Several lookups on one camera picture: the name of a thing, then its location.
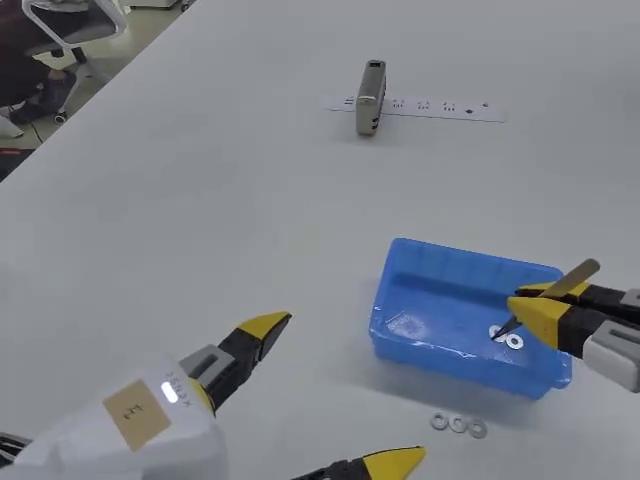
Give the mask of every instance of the metal washer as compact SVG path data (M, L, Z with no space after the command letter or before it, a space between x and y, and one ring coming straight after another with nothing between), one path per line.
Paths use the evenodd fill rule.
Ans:
M520 335L516 335L515 333L507 335L507 346L513 350L520 350L522 347L524 347L522 337Z
M487 425L479 418L472 418L467 431L473 438L484 438L487 436Z
M467 431L467 420L460 415L454 415L449 419L449 428L456 433L464 433Z
M449 425L449 418L440 412L436 412L431 417L431 426L436 430L444 430Z

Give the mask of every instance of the tabletop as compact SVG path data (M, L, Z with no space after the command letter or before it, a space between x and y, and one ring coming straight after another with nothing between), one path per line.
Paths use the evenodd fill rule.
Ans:
M233 478L416 444L415 478L635 478L639 399L582 364L531 402L379 361L367 324L399 236L592 256L597 283L638 286L639 45L631 0L200 0L0 188L2 429L287 309L220 412ZM372 58L390 92L508 122L387 116L359 138L322 103ZM487 438L433 430L437 410Z

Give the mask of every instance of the blue plastic bin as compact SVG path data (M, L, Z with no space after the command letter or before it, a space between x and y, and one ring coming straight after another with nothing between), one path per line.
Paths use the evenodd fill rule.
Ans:
M397 238L378 286L369 333L379 357L540 398L571 381L571 357L526 329L513 350L490 339L507 297L562 272L544 265Z

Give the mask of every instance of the power strip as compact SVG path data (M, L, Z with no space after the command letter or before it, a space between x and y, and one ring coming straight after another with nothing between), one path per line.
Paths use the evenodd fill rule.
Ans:
M334 112L353 112L356 109L355 96L328 98L325 108ZM507 121L507 115L501 109L487 102L469 103L453 100L431 100L385 95L382 104L384 115L405 117L444 118L450 120L470 120L476 122Z

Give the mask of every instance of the person's leg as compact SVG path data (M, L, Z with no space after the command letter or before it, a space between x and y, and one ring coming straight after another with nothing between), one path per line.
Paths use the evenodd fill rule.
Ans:
M88 20L86 12L62 13L42 10L38 12L38 16L63 38L82 28ZM26 16L23 15L18 20L18 23L23 26L20 30L21 33L18 35L20 37L18 42L22 46L28 46L27 51L31 48L51 43L52 40L49 36ZM43 82L42 95L27 102L24 107L11 116L11 120L21 125L57 112L67 101L75 82L76 77L72 72L49 69Z
M16 105L36 95L50 68L0 44L0 106Z

